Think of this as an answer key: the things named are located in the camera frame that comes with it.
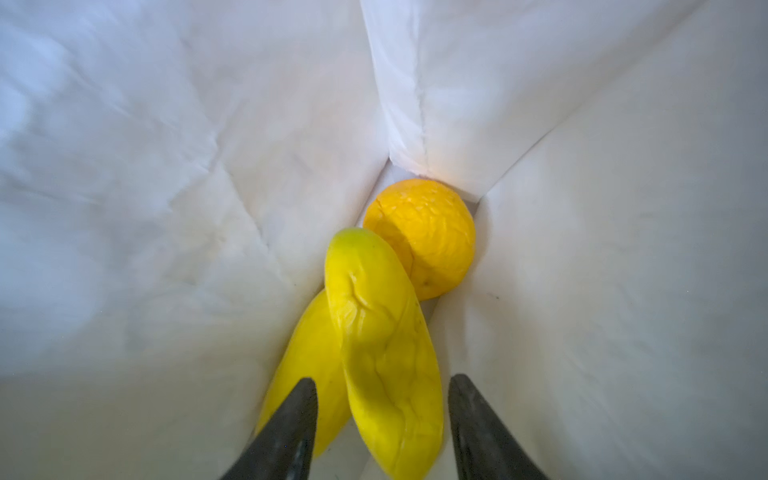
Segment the white canvas grocery bag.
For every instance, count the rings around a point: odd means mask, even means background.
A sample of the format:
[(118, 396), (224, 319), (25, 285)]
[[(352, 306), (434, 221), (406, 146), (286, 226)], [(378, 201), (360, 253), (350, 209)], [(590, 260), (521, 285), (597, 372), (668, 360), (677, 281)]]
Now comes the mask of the white canvas grocery bag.
[(219, 477), (409, 175), (477, 206), (441, 373), (548, 476), (766, 477), (763, 1), (3, 2), (2, 477)]

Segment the large yellow mango toy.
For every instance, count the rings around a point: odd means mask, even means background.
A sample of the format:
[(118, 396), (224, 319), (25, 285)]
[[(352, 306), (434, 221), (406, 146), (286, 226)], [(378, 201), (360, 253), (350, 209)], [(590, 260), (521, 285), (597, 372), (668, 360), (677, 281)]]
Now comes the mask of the large yellow mango toy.
[(303, 378), (315, 382), (318, 396), (313, 456), (322, 455), (351, 417), (336, 331), (324, 290), (299, 319), (262, 402), (260, 431)]

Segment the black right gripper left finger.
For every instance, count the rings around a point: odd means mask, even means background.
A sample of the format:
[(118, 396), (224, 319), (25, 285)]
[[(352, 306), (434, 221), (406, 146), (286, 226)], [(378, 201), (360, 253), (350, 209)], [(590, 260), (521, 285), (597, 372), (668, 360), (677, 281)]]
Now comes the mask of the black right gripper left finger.
[(306, 480), (317, 419), (315, 382), (302, 378), (221, 480)]

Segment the yellow banana toy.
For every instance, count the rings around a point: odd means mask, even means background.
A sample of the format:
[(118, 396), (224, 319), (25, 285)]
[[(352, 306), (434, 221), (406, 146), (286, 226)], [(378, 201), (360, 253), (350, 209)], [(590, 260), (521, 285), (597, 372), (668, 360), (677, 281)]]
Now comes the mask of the yellow banana toy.
[(348, 228), (330, 242), (325, 287), (365, 445), (390, 478), (425, 478), (443, 442), (443, 390), (408, 274), (383, 238)]

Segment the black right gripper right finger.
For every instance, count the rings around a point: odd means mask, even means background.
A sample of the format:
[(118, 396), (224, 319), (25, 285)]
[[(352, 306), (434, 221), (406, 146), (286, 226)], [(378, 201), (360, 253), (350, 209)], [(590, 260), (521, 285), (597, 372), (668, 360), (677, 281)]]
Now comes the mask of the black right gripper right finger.
[(547, 479), (467, 375), (451, 377), (448, 410), (459, 479)]

